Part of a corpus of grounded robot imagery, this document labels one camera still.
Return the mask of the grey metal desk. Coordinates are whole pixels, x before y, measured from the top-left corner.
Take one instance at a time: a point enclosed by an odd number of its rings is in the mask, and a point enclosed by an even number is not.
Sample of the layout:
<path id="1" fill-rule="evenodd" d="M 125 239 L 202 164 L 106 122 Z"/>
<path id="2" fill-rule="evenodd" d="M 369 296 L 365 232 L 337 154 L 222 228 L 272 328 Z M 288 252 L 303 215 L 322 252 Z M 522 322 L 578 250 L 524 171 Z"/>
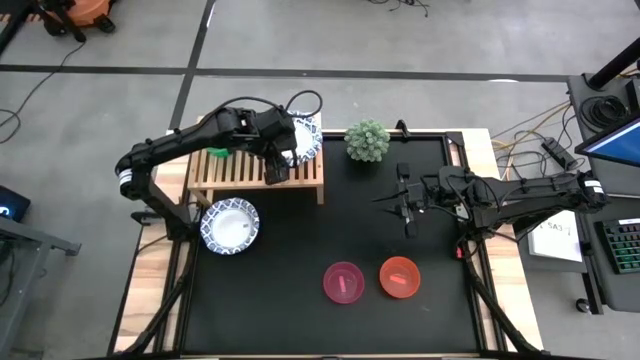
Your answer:
<path id="1" fill-rule="evenodd" d="M 0 360 L 8 359 L 35 281 L 53 249 L 77 256 L 81 244 L 0 217 Z"/>

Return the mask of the orange plastic bowl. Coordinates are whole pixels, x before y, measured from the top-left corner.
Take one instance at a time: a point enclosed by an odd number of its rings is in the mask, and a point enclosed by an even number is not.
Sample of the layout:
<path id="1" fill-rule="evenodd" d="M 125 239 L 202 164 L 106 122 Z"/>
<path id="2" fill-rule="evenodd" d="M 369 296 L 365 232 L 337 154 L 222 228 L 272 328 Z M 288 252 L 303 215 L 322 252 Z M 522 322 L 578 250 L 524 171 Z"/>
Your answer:
<path id="1" fill-rule="evenodd" d="M 421 285 L 421 273 L 409 258 L 394 256 L 380 267 L 379 282 L 391 297 L 406 299 L 415 295 Z"/>

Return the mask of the black table mat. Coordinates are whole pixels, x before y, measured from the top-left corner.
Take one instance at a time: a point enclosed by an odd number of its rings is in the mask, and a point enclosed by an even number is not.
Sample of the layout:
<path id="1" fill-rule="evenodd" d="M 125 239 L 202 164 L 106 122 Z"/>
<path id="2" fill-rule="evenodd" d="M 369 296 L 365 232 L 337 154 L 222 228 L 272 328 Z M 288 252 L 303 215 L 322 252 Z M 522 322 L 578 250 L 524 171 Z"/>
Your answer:
<path id="1" fill-rule="evenodd" d="M 258 236 L 245 251 L 196 253 L 184 350 L 197 355 L 470 353 L 476 321 L 462 262 L 455 258 L 457 222 L 431 210 L 416 218 L 418 235 L 384 211 L 394 192 L 396 167 L 411 177 L 434 174 L 448 162 L 440 137 L 395 140 L 379 163 L 349 158 L 345 143 L 324 144 L 324 203 L 312 189 L 244 190 L 260 216 Z M 379 282 L 390 257 L 412 260 L 418 292 L 388 295 Z M 365 279 L 352 304 L 330 300 L 323 276 L 351 262 Z"/>

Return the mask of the backlit black keyboard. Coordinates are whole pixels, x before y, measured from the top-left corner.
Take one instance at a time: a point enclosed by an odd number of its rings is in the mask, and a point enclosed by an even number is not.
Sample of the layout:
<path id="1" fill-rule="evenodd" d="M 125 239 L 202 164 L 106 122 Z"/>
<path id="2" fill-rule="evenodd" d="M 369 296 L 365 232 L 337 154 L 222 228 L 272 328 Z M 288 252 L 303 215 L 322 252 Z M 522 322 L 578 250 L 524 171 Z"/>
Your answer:
<path id="1" fill-rule="evenodd" d="M 640 218 L 599 221 L 595 229 L 616 274 L 640 273 Z"/>

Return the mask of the thick black pole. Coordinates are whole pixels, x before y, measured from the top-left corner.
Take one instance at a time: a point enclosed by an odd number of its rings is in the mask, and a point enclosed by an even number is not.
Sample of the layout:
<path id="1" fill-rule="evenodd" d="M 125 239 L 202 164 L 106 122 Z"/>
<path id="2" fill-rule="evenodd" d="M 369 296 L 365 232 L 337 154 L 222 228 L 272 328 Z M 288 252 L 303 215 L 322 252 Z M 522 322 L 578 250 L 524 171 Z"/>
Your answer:
<path id="1" fill-rule="evenodd" d="M 601 90 L 607 83 L 620 75 L 627 67 L 640 59 L 640 37 L 616 55 L 598 72 L 586 80 L 586 84 L 593 90 Z"/>

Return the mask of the blue patterned paper bowl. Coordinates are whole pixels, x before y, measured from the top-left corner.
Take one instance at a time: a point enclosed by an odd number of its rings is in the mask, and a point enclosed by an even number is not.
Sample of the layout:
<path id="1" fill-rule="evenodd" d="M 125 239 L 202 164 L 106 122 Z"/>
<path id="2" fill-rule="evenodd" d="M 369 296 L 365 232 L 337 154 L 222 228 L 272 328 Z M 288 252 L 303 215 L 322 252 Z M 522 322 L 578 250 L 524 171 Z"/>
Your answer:
<path id="1" fill-rule="evenodd" d="M 297 136 L 295 151 L 299 162 L 297 165 L 289 166 L 295 167 L 313 160 L 318 155 L 323 143 L 323 133 L 321 121 L 318 119 L 319 114 L 310 116 L 307 113 L 294 111 L 291 112 L 291 115 Z"/>
<path id="2" fill-rule="evenodd" d="M 235 255 L 246 250 L 260 230 L 259 214 L 249 201 L 239 198 L 219 200 L 200 221 L 200 236 L 206 248 L 218 255 Z"/>

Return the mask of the pink plastic bowl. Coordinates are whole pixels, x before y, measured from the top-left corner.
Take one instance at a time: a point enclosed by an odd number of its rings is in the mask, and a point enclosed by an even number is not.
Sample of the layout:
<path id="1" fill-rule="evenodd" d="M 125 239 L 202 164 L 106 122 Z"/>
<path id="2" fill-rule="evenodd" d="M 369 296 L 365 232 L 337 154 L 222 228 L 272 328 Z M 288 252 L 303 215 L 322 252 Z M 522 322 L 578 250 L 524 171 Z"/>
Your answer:
<path id="1" fill-rule="evenodd" d="M 337 304 L 355 303 L 363 294 L 365 279 L 358 266 L 351 262 L 330 265 L 323 276 L 325 295 Z"/>

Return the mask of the black stand legs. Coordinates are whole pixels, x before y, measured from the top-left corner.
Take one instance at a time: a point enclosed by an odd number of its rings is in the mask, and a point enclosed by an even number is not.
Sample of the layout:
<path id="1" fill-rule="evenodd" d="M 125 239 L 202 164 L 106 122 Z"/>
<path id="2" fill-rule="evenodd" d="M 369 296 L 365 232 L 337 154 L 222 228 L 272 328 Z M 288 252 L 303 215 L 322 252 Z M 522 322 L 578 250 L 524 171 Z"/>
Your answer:
<path id="1" fill-rule="evenodd" d="M 4 24 L 0 31 L 0 56 L 21 27 L 33 17 L 43 22 L 49 35 L 71 33 L 78 42 L 84 43 L 86 36 L 68 14 L 75 4 L 74 0 L 0 0 L 0 25 Z"/>

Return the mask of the computer monitor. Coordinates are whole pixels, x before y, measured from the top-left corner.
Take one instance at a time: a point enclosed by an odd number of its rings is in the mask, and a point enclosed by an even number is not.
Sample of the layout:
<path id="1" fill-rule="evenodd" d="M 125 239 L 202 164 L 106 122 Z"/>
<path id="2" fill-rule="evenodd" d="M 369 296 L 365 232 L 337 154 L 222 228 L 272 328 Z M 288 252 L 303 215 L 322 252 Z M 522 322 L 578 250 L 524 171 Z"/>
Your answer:
<path id="1" fill-rule="evenodd" d="M 640 167 L 640 116 L 632 116 L 585 140 L 575 152 L 634 167 Z"/>

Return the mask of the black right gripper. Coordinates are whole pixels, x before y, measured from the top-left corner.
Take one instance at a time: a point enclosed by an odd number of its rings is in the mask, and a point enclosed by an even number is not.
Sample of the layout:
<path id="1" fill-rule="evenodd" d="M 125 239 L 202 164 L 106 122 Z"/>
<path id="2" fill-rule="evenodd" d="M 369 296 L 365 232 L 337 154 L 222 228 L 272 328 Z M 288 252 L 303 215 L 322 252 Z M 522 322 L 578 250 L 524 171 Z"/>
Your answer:
<path id="1" fill-rule="evenodd" d="M 415 220 L 415 214 L 423 214 L 427 210 L 437 210 L 446 213 L 452 217 L 456 217 L 456 213 L 450 208 L 436 204 L 436 191 L 430 188 L 425 180 L 425 176 L 421 176 L 418 183 L 410 183 L 411 178 L 410 167 L 408 163 L 397 164 L 397 190 L 392 195 L 383 196 L 371 200 L 372 202 L 382 202 L 392 199 L 399 199 L 399 203 L 384 211 L 404 219 L 404 235 L 406 238 L 416 238 L 418 235 L 418 225 Z"/>

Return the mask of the black power strip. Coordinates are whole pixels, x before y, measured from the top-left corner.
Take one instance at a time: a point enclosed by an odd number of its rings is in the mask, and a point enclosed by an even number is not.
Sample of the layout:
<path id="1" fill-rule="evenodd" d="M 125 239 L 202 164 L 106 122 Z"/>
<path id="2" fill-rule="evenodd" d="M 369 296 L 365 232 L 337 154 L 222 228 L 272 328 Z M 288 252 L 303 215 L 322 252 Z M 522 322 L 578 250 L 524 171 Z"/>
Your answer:
<path id="1" fill-rule="evenodd" d="M 541 147 L 563 170 L 572 170 L 577 165 L 577 160 L 554 138 L 545 137 Z"/>

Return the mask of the black device with blue light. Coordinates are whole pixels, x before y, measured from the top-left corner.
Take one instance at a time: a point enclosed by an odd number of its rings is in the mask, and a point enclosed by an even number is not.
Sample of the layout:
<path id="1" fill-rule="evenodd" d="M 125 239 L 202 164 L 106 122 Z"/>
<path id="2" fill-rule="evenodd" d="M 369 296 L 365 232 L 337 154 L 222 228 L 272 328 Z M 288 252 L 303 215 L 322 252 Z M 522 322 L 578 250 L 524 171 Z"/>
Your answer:
<path id="1" fill-rule="evenodd" d="M 21 222 L 30 205 L 30 199 L 0 185 L 0 217 Z"/>

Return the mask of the slatted wooden shelf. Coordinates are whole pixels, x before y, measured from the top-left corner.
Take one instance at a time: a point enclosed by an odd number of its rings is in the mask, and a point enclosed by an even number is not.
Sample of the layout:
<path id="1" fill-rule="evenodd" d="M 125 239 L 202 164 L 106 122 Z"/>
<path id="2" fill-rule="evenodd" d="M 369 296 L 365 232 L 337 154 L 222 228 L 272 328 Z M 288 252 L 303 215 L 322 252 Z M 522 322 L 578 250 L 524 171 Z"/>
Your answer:
<path id="1" fill-rule="evenodd" d="M 324 203 L 323 143 L 318 155 L 311 161 L 289 168 L 289 180 L 279 184 L 281 188 L 312 188 L 319 205 Z M 243 151 L 236 151 L 226 158 L 216 158 L 207 150 L 190 156 L 187 189 L 205 205 L 214 202 L 214 195 L 222 191 L 263 190 L 269 186 L 264 181 L 264 161 Z"/>

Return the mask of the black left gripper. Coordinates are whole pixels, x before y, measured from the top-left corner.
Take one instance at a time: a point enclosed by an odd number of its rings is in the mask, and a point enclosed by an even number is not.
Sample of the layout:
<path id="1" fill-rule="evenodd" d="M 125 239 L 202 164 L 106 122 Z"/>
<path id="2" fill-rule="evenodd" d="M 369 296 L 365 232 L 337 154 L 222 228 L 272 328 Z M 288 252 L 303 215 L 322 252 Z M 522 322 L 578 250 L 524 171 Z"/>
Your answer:
<path id="1" fill-rule="evenodd" d="M 264 161 L 264 181 L 275 185 L 289 180 L 289 165 L 297 165 L 297 136 L 292 116 L 282 106 L 256 113 L 248 120 L 240 149 Z"/>

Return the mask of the orange shop vacuum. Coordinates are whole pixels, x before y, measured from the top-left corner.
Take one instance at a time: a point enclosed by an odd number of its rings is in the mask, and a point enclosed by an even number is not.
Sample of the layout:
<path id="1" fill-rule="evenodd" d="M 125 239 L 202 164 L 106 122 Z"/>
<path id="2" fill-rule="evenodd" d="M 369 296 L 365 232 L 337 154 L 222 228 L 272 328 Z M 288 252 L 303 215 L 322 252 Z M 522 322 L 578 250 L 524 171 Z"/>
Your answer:
<path id="1" fill-rule="evenodd" d="M 109 18 L 117 0 L 62 0 L 63 9 L 78 27 L 96 27 L 104 33 L 112 33 L 116 25 Z"/>

